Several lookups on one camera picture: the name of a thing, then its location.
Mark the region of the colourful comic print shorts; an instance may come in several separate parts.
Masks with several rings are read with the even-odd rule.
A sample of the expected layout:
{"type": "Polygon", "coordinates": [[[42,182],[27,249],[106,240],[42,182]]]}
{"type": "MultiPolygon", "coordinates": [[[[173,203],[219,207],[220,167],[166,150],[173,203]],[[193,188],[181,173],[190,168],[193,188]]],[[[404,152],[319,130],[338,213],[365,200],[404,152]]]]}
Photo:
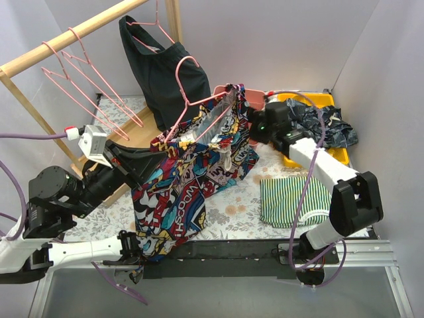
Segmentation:
{"type": "Polygon", "coordinates": [[[141,262],[157,262],[206,226],[205,200],[243,180],[259,156],[250,145],[249,103],[242,84],[199,105],[150,143],[165,152],[150,178],[132,191],[141,262]]]}

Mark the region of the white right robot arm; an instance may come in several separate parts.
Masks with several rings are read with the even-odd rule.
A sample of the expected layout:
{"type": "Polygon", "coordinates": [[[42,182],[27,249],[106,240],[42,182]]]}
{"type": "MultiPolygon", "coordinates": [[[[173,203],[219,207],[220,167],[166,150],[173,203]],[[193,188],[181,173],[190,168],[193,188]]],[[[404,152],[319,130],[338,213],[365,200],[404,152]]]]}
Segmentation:
{"type": "Polygon", "coordinates": [[[321,149],[312,138],[292,127],[286,102],[271,102],[261,111],[248,108],[251,139],[271,144],[277,151],[308,170],[331,194],[326,221],[290,242],[288,260],[315,263],[338,241],[371,226],[384,217],[377,177],[357,172],[321,149]]]}

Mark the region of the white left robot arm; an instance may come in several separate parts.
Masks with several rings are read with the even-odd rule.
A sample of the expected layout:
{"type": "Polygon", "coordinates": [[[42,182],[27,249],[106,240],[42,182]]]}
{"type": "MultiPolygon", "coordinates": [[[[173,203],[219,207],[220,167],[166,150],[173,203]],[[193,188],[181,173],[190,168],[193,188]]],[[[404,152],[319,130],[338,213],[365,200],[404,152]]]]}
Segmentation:
{"type": "Polygon", "coordinates": [[[59,166],[50,166],[29,181],[23,232],[15,240],[1,239],[1,283],[27,284],[47,272],[80,262],[106,261],[133,265],[141,249],[134,232],[121,230],[104,240],[54,243],[74,228],[75,217],[83,219],[121,186],[139,189],[166,157],[163,151],[129,148],[108,140],[106,164],[85,162],[77,178],[59,166]]]}

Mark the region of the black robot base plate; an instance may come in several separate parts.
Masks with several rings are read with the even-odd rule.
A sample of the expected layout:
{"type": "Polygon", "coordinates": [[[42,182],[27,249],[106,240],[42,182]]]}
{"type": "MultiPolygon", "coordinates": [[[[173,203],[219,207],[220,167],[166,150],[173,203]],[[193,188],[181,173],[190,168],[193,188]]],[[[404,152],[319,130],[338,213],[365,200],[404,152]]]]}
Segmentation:
{"type": "Polygon", "coordinates": [[[287,239],[195,240],[157,262],[144,263],[144,279],[268,276],[295,280],[295,272],[280,258],[278,246],[287,239]]]}

